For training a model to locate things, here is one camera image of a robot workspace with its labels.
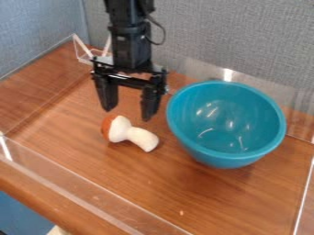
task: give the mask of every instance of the gray fabric wall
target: gray fabric wall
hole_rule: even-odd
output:
[[[82,0],[2,0],[0,77],[74,32],[89,40]]]
[[[91,43],[102,47],[103,0],[83,0]],[[157,0],[169,31],[157,58],[190,56],[295,87],[314,87],[313,0]]]

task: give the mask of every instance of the bowl rim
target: bowl rim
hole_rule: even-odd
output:
[[[181,129],[178,128],[174,120],[173,120],[173,104],[176,102],[176,100],[184,95],[184,93],[190,90],[194,89],[198,86],[202,86],[205,84],[228,84],[228,85],[234,85],[238,87],[242,87],[245,89],[248,89],[250,92],[253,92],[256,95],[258,95],[264,100],[266,100],[266,102],[270,104],[270,106],[273,107],[273,109],[277,112],[277,116],[279,116],[279,122],[280,122],[280,127],[279,127],[279,133],[276,135],[276,137],[273,138],[273,140],[260,149],[257,149],[256,151],[248,151],[248,152],[240,152],[240,153],[230,153],[230,152],[224,152],[224,151],[214,151],[212,149],[205,148],[202,145],[200,145],[194,140],[192,140],[188,135],[185,134],[184,131],[181,131]],[[220,159],[252,159],[252,158],[257,158],[260,156],[264,156],[266,153],[269,153],[272,150],[274,150],[277,148],[277,146],[280,145],[280,143],[283,142],[285,135],[287,135],[287,129],[288,129],[288,124],[287,124],[287,118],[284,115],[284,112],[277,104],[277,102],[274,101],[274,99],[265,94],[262,91],[260,91],[257,88],[246,85],[246,84],[241,84],[237,82],[226,82],[226,81],[205,81],[205,82],[198,82],[196,84],[190,84],[188,86],[185,86],[173,96],[169,104],[168,104],[168,121],[169,121],[169,126],[173,130],[173,133],[176,135],[176,137],[181,136],[181,141],[189,146],[189,148],[193,148],[196,151],[204,153],[205,155],[212,155],[213,157],[217,157]]]

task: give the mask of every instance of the teal bowl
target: teal bowl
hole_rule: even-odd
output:
[[[168,106],[168,121],[196,160],[217,168],[253,164],[287,134],[276,101],[256,88],[222,81],[180,90]]]

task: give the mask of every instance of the wooden table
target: wooden table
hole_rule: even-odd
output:
[[[296,112],[289,123],[297,127],[291,129],[297,138],[288,136],[253,165],[218,170],[192,159],[169,129],[170,96],[145,123],[141,92],[122,88],[113,113],[128,116],[161,139],[158,148],[146,153],[130,142],[113,144],[102,138],[99,127],[109,114],[98,102],[90,67],[73,56],[73,45],[66,44],[0,83],[0,130],[11,139],[14,158],[11,162],[3,156],[0,161],[0,189],[74,234],[128,233],[105,219],[103,189],[186,231],[177,234],[292,234],[314,153],[314,146],[297,139],[297,130],[305,127],[296,114],[299,120],[313,117],[285,108],[287,114]],[[170,76],[173,87],[190,82],[184,75]],[[314,127],[314,120],[308,126]],[[137,213],[132,210],[126,221],[144,228],[146,218]],[[304,219],[311,221],[312,214]],[[309,225],[303,234],[313,234]],[[154,228],[145,231],[162,234]]]

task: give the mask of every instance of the cable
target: cable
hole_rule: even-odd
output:
[[[154,17],[150,15],[146,7],[145,7],[145,0],[140,0],[140,4],[141,4],[141,7],[142,7],[142,11],[145,13],[145,16],[146,18],[149,19],[149,21],[152,21],[153,24],[156,24],[161,29],[162,29],[162,33],[164,33],[164,38],[162,38],[162,41],[161,42],[156,42],[153,41],[153,39],[145,35],[146,39],[157,46],[162,45],[166,41],[166,28],[160,24],[160,22],[154,19]]]

